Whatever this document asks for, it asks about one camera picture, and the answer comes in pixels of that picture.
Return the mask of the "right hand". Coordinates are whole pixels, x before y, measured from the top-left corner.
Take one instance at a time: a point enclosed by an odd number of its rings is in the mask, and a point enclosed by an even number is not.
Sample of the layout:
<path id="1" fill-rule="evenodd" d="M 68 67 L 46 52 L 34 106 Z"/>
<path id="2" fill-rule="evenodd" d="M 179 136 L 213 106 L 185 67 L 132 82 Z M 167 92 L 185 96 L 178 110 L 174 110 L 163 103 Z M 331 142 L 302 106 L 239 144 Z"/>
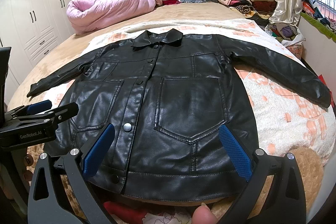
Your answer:
<path id="1" fill-rule="evenodd" d="M 217 217 L 212 213 L 210 208 L 203 202 L 197 207 L 192 216 L 192 224 L 216 224 Z"/>

